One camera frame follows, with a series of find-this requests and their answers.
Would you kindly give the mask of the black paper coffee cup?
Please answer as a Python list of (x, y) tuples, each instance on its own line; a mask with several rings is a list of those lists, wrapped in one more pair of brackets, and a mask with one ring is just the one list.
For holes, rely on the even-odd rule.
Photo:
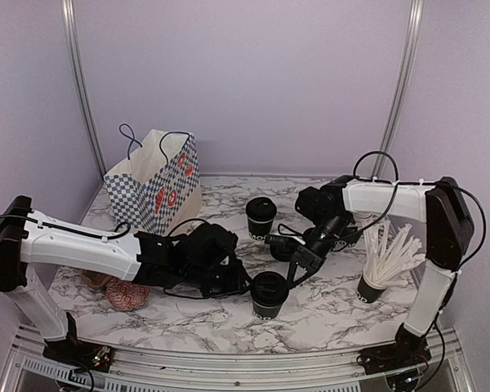
[(256, 241), (264, 241), (265, 236), (272, 230), (274, 220), (255, 222), (247, 218), (249, 236)]

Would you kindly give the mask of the black plastic cup lid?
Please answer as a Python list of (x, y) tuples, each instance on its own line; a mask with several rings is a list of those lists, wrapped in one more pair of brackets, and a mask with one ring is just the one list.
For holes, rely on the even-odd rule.
[(277, 215), (277, 207), (270, 198), (253, 198), (246, 205), (246, 215), (255, 222), (272, 221)]

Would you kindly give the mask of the stack of black lids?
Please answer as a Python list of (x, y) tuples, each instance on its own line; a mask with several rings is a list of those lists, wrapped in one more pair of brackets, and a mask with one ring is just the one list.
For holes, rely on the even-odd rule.
[(307, 247), (312, 247), (316, 243), (320, 243), (323, 241), (322, 231), (318, 227), (308, 228), (303, 233), (303, 239)]

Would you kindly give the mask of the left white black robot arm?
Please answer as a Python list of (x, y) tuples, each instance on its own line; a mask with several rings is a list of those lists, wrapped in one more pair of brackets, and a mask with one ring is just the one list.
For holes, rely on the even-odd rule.
[(0, 215), (0, 292), (54, 343), (69, 363), (81, 363), (87, 346), (73, 319), (49, 296), (34, 265), (62, 265), (107, 274), (122, 281), (170, 290), (197, 288), (204, 298), (239, 295), (251, 278), (236, 255), (238, 237), (204, 220), (189, 234), (88, 229), (55, 220), (18, 196)]

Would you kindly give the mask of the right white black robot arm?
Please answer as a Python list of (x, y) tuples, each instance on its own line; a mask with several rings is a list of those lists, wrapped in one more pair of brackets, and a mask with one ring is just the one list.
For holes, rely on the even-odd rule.
[(399, 329), (388, 358), (404, 366), (420, 352), (423, 337), (443, 308), (456, 273), (475, 256), (468, 250), (474, 237), (474, 220), (466, 199), (477, 198), (445, 176), (434, 182), (370, 180), (356, 172), (316, 189), (303, 189), (295, 209), (314, 224), (310, 236), (292, 253), (287, 272), (290, 288), (316, 274), (332, 246), (351, 236), (344, 232), (355, 213), (376, 215), (360, 228), (366, 233), (386, 216), (398, 216), (426, 225), (425, 272), (412, 308)]

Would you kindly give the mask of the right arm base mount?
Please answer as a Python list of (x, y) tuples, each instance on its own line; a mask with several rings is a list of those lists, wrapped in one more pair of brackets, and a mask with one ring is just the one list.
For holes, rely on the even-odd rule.
[(426, 334), (416, 336), (403, 323), (399, 326), (393, 343), (362, 349), (356, 358), (357, 364), (363, 367), (366, 375), (428, 363), (430, 360)]

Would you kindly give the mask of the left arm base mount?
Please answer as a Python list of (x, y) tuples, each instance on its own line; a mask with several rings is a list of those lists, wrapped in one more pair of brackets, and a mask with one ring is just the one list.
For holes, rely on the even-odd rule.
[(44, 341), (42, 356), (69, 365), (83, 366), (87, 370), (108, 372), (111, 367), (114, 348), (78, 338), (73, 316), (66, 312), (68, 331), (62, 341)]

